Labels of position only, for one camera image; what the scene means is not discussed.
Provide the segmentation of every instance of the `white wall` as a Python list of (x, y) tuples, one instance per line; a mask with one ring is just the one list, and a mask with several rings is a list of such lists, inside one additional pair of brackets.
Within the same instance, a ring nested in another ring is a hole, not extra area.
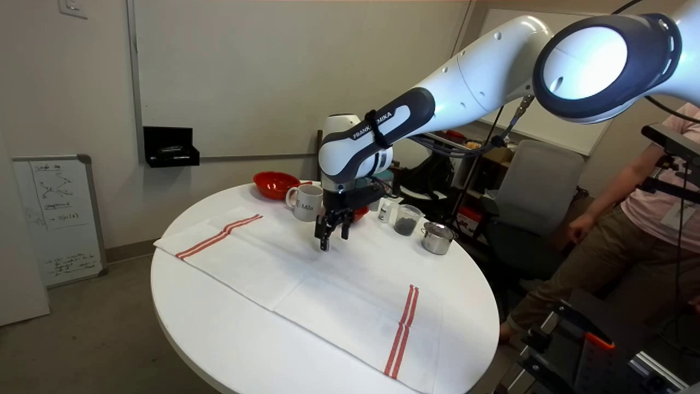
[(107, 248), (155, 239), (186, 206), (261, 170), (311, 176), (308, 160), (147, 170), (138, 162), (123, 0), (0, 2), (0, 135), (11, 159), (88, 153)]

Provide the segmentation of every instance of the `robotic arm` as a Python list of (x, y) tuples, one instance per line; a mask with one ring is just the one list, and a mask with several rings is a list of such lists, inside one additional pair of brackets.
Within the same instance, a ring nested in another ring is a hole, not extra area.
[(317, 218), (321, 251), (359, 206), (380, 198), (362, 181), (392, 164), (392, 142), (469, 126), (518, 96), (536, 96), (545, 109), (577, 123), (608, 121), (644, 95), (669, 95), (700, 104), (693, 40), (700, 37), (700, 0), (673, 19), (600, 15), (558, 35), (522, 15), (459, 51), (425, 82), (371, 109), (351, 129), (323, 129), (319, 148), (327, 213)]

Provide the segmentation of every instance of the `white cup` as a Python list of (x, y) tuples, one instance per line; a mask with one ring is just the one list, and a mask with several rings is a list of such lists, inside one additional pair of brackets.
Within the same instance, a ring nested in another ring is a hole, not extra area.
[(323, 191), (312, 184), (291, 186), (285, 205), (300, 222), (316, 222), (323, 208)]
[(383, 224), (394, 224), (398, 205), (400, 205), (400, 198), (380, 198), (376, 218)]

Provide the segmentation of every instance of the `stainless steel cup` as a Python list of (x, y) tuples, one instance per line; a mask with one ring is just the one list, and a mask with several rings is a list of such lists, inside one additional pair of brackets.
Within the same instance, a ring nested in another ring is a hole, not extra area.
[(449, 230), (449, 229), (441, 225), (441, 224), (429, 222), (429, 224), (425, 225), (425, 237), (422, 237), (422, 243), (420, 243), (420, 245), (422, 245), (427, 252), (441, 257), (441, 255), (449, 252), (453, 239), (456, 239), (456, 233), (453, 233), (453, 230)]

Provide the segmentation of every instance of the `white tabletop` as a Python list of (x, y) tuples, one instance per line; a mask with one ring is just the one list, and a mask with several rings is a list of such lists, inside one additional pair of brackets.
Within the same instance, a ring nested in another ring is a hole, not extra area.
[[(166, 230), (188, 233), (195, 224), (207, 222), (231, 208), (245, 206), (287, 210), (277, 202), (262, 202), (251, 184), (222, 191), (182, 213)], [(300, 224), (312, 239), (312, 224)], [(441, 349), (449, 363), (436, 369), (431, 392), (461, 394), (485, 373), (496, 350), (498, 312), (492, 290), (472, 259), (453, 243), (447, 257), (433, 257), (420, 248), (420, 239), (398, 237), (390, 225), (368, 213), (352, 225), (351, 239), (339, 235), (329, 241), (334, 257), (345, 251), (364, 251), (383, 264), (392, 281), (402, 278), (445, 300), (441, 322), (459, 347)], [(329, 340), (294, 325), (258, 303), (234, 292), (192, 265), (155, 251), (151, 287), (157, 318), (179, 355), (215, 387), (245, 394), (276, 392), (371, 392), (410, 394), (412, 387), (370, 369), (354, 355)]]

